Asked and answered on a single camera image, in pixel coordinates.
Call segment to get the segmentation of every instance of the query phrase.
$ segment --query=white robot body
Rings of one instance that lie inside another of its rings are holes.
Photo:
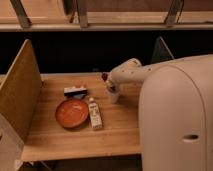
[[[144,75],[147,67],[151,72]],[[118,67],[107,84],[143,82],[139,99],[143,170],[213,171],[213,55],[147,67],[137,64],[135,78],[122,74],[128,68],[122,67],[120,73]]]

